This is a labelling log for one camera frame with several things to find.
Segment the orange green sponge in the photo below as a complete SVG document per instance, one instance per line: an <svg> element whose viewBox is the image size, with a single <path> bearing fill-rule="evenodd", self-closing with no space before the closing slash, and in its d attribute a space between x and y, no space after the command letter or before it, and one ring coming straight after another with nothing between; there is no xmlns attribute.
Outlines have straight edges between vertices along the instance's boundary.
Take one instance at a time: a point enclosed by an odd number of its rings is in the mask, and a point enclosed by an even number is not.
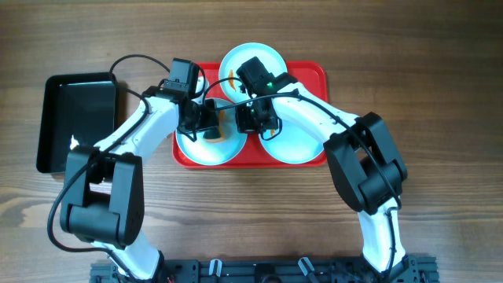
<svg viewBox="0 0 503 283"><path fill-rule="evenodd" d="M223 142L226 139L225 132L222 129L222 123L223 120L225 119L225 116L226 116L225 112L220 111L218 113L218 125L204 132L203 139L206 142L218 143Z"/></svg>

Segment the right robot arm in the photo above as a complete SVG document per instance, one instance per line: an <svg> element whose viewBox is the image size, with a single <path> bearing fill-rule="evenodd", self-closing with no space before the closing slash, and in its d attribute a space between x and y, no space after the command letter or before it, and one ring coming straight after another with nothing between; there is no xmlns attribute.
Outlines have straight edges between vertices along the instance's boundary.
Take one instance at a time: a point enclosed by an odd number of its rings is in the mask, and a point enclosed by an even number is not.
<svg viewBox="0 0 503 283"><path fill-rule="evenodd" d="M407 169L380 116L339 110L288 73L239 74L253 101L267 101L278 118L294 123L324 147L334 186L358 213L363 257L383 276L405 255L398 229Z"/></svg>

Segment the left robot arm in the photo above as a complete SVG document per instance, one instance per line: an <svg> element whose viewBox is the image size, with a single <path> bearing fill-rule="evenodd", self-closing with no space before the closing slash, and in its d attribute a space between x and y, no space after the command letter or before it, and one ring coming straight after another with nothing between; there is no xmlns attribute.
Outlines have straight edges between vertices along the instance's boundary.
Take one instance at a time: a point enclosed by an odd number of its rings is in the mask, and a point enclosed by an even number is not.
<svg viewBox="0 0 503 283"><path fill-rule="evenodd" d="M84 252L104 252L129 282L166 282L161 251L141 231L145 214L143 164L170 133L195 134L215 128L219 110L213 100L195 101L193 89L151 86L130 118L93 146L78 145L68 154L64 187L50 210L47 230L59 249L79 252L56 240L60 226L88 245Z"/></svg>

